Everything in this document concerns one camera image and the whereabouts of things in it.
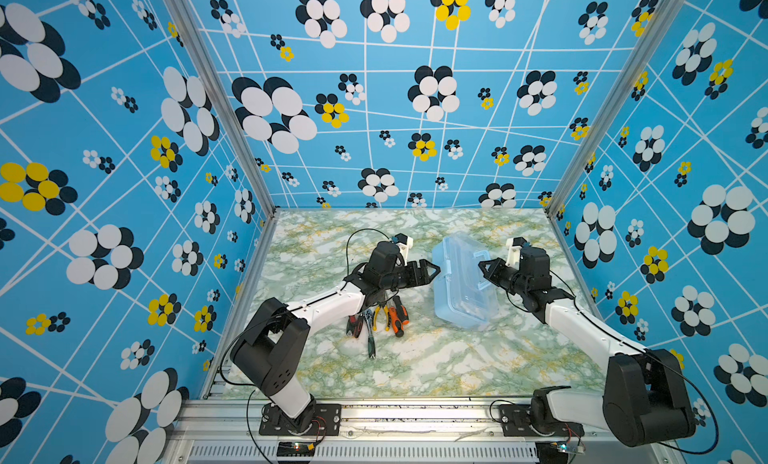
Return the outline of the orange black screwdriver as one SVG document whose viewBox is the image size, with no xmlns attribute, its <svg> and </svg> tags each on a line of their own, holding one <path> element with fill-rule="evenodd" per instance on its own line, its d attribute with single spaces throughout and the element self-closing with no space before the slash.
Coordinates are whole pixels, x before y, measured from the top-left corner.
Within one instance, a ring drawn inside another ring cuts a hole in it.
<svg viewBox="0 0 768 464">
<path fill-rule="evenodd" d="M 399 296 L 394 295 L 388 302 L 389 327 L 397 338 L 404 336 L 404 327 L 409 323 L 409 315 Z"/>
</svg>

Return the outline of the yellow-handled pliers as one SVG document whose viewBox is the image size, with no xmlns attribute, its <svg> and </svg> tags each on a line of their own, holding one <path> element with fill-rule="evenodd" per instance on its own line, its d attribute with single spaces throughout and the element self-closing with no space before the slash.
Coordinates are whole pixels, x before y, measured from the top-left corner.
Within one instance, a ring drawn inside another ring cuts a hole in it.
<svg viewBox="0 0 768 464">
<path fill-rule="evenodd" d="M 387 305 L 378 305 L 373 311 L 372 330 L 377 332 L 384 330 L 388 332 L 391 329 L 391 319 Z"/>
</svg>

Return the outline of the chrome ratchet wrench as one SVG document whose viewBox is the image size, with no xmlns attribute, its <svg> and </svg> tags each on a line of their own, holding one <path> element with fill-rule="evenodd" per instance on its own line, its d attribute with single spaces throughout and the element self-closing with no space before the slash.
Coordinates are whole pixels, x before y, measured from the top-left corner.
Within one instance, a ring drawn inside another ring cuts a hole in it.
<svg viewBox="0 0 768 464">
<path fill-rule="evenodd" d="M 363 312 L 363 322 L 367 333 L 367 352 L 368 358 L 373 360 L 376 358 L 376 343 L 374 336 L 374 311 L 369 308 Z"/>
</svg>

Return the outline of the red-handled ratchet wrench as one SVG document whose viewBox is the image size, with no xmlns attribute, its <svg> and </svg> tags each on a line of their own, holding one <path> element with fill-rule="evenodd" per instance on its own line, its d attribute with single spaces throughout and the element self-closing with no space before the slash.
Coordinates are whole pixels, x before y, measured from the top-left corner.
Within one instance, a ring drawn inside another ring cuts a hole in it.
<svg viewBox="0 0 768 464">
<path fill-rule="evenodd" d="M 349 316 L 346 324 L 346 335 L 357 339 L 362 332 L 363 325 L 363 318 L 359 314 Z"/>
</svg>

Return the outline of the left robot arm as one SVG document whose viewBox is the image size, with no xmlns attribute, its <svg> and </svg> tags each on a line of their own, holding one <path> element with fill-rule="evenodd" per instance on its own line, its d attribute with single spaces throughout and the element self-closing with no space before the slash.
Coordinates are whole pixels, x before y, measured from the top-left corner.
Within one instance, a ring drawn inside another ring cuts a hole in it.
<svg viewBox="0 0 768 464">
<path fill-rule="evenodd" d="M 231 344 L 230 359 L 249 384 L 279 411 L 279 422 L 295 433 L 317 420 L 316 399 L 299 382 L 297 368 L 307 340 L 344 318 L 388 304 L 389 292 L 427 286 L 440 267 L 426 260 L 407 261 L 405 246 L 381 241 L 367 262 L 335 287 L 291 303 L 264 301 Z"/>
</svg>

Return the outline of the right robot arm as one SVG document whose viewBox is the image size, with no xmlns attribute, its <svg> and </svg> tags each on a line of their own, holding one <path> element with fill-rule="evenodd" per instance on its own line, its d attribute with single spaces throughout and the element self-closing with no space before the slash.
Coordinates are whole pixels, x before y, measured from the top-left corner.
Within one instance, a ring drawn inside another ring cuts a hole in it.
<svg viewBox="0 0 768 464">
<path fill-rule="evenodd" d="M 568 386 L 536 390 L 530 422 L 538 432 L 578 423 L 608 430 L 628 447 L 694 435 L 695 416 L 677 358 L 631 344 L 580 308 L 570 291 L 553 286 L 544 250 L 515 246 L 507 258 L 478 267 L 486 281 L 520 297 L 526 311 L 568 338 L 605 375 L 600 392 Z"/>
</svg>

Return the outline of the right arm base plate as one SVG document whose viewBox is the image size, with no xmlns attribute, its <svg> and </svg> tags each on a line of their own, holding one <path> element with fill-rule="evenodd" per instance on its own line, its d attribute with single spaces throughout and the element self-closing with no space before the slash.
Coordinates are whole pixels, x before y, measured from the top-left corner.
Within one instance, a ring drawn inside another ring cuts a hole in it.
<svg viewBox="0 0 768 464">
<path fill-rule="evenodd" d="M 562 423 L 541 424 L 536 427 L 532 420 L 529 405 L 508 402 L 494 403 L 490 409 L 494 422 L 501 426 L 505 437 L 542 437 L 555 439 L 575 439 L 583 437 L 585 432 L 581 424 Z"/>
</svg>

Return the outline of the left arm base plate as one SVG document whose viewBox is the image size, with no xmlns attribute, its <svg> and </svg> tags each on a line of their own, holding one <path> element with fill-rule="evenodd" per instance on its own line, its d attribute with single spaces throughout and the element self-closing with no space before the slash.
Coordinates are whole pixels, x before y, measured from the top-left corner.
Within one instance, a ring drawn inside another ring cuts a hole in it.
<svg viewBox="0 0 768 464">
<path fill-rule="evenodd" d="M 331 403 L 311 404 L 298 417 L 288 417 L 275 404 L 262 407 L 258 434 L 261 436 L 338 436 L 342 406 Z"/>
</svg>

